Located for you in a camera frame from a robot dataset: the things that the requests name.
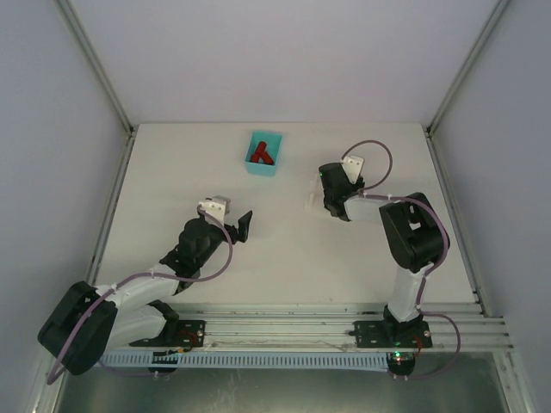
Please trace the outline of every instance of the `metal frame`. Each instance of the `metal frame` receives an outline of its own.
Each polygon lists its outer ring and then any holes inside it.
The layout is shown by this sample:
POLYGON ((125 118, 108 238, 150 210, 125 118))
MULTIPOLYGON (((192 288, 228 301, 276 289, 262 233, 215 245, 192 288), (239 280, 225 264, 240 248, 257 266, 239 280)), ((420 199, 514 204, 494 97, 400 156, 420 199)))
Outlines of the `metal frame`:
MULTIPOLYGON (((113 85, 108 79, 84 27, 80 22, 71 0, 54 0, 67 27, 73 34, 78 46, 87 58, 91 70, 100 82, 121 124, 128 134, 128 143, 117 170, 115 183, 108 199, 108 208, 102 221, 102 228, 97 239, 96 248, 90 263, 86 280, 93 283, 96 279, 102 254, 108 239, 109 229, 115 214, 124 175, 132 153, 135 132, 130 119, 119 100, 113 85)), ((501 16, 511 0, 498 0, 491 15, 486 21, 478 39, 471 48, 461 66, 455 81, 450 86, 435 117, 427 128, 426 137, 436 173, 442 186, 444 199, 449 209, 461 255, 467 267, 469 280, 474 287, 477 302, 467 305, 424 305, 427 311, 439 311, 449 314, 458 323, 463 341, 462 351, 487 352, 494 354, 506 403, 511 412, 532 413, 533 404, 529 398, 528 388, 519 368, 519 359, 512 347, 505 321, 501 318, 488 317, 492 314, 485 290, 469 259, 468 248, 462 237, 461 223, 455 214, 455 200, 448 185, 445 171, 439 161, 432 136, 449 104, 474 63, 487 43, 501 16)), ((181 317, 200 318, 207 321, 204 354, 212 352, 292 352, 300 353, 337 353, 358 355, 386 353, 389 348, 358 349, 355 340, 348 332, 353 329, 357 320, 380 319, 382 305, 173 305, 181 317)), ((455 350, 455 334, 445 322, 430 320, 430 329, 434 342, 433 352, 450 352, 455 350)), ((122 350, 131 352, 135 349, 122 350)), ((29 407, 33 412, 52 413, 65 386, 65 380, 55 385, 45 386, 46 373, 52 366, 52 358, 45 354, 39 367, 37 379, 31 392, 29 407)))

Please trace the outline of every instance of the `table surface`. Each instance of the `table surface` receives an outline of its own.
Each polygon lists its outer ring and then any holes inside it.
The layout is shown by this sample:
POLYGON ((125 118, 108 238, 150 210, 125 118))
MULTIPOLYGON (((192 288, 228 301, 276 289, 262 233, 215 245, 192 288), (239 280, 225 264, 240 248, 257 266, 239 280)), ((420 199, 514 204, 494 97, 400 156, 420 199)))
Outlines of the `table surface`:
MULTIPOLYGON (((110 284, 150 268, 174 248, 183 225, 196 216, 199 200, 232 199, 227 224, 254 212, 247 243, 234 248, 230 268, 218 279, 197 283, 164 299, 188 304, 384 303, 396 273, 381 222, 320 217, 304 208, 318 167, 336 162, 364 139, 378 139, 393 152, 393 173, 374 193, 426 194, 451 238, 448 259, 431 277, 424 302, 472 303, 474 296, 457 247, 434 165, 419 124, 151 124, 141 125, 113 219, 96 283, 110 284), (283 134, 274 177, 245 170, 251 132, 283 134)), ((366 184, 387 170, 376 145, 364 157, 366 184)), ((222 244, 203 276, 222 266, 222 244)))

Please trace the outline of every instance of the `red object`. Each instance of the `red object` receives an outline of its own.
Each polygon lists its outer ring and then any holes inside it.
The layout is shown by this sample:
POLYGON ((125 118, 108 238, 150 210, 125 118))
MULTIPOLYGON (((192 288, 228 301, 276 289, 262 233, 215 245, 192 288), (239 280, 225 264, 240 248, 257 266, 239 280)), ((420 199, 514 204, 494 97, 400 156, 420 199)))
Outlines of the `red object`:
POLYGON ((266 151, 266 142, 263 140, 258 142, 257 148, 255 149, 255 153, 258 155, 262 154, 262 152, 266 151))
POLYGON ((251 155, 250 162, 258 163, 260 160, 260 155, 258 155, 256 152, 251 155))
POLYGON ((264 163, 266 163, 267 165, 273 165, 274 164, 274 160, 272 159, 272 157, 269 155, 268 152, 262 152, 260 154, 260 158, 264 161, 264 163))

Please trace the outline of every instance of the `white wall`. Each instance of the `white wall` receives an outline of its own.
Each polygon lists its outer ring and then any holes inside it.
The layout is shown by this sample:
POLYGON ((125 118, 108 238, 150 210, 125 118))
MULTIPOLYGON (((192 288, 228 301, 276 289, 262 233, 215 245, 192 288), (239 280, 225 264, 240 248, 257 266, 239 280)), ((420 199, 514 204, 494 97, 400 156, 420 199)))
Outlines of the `white wall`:
POLYGON ((134 124, 428 125, 496 0, 73 0, 134 124))
POLYGON ((0 12, 0 400, 27 402, 36 336, 90 262, 124 134, 53 2, 0 12))
POLYGON ((551 2, 513 1, 436 131, 475 263, 551 411, 551 2))

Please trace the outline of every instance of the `teal bin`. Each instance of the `teal bin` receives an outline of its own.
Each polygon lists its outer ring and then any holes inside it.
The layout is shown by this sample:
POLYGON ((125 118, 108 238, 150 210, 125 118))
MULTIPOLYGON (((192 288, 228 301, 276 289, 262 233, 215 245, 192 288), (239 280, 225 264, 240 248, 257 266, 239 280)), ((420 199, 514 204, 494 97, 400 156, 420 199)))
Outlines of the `teal bin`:
POLYGON ((251 143, 249 144, 249 150, 247 151, 247 156, 245 157, 245 167, 247 168, 247 172, 253 175, 274 176, 276 174, 277 163, 279 162, 279 150, 282 145, 282 138, 283 135, 280 133, 263 131, 253 132, 251 143), (263 163, 262 160, 260 160, 259 163, 249 162, 251 155, 255 152, 258 144, 262 141, 266 142, 266 151, 274 160, 273 165, 267 165, 263 163))

